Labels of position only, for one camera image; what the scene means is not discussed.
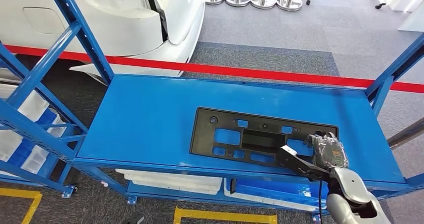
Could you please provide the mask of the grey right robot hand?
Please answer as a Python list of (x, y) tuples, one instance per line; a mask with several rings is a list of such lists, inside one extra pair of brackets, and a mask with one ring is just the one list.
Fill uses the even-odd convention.
[(309, 134), (303, 141), (309, 148), (313, 148), (313, 164), (322, 168), (348, 168), (349, 161), (343, 144), (332, 132), (316, 131)]

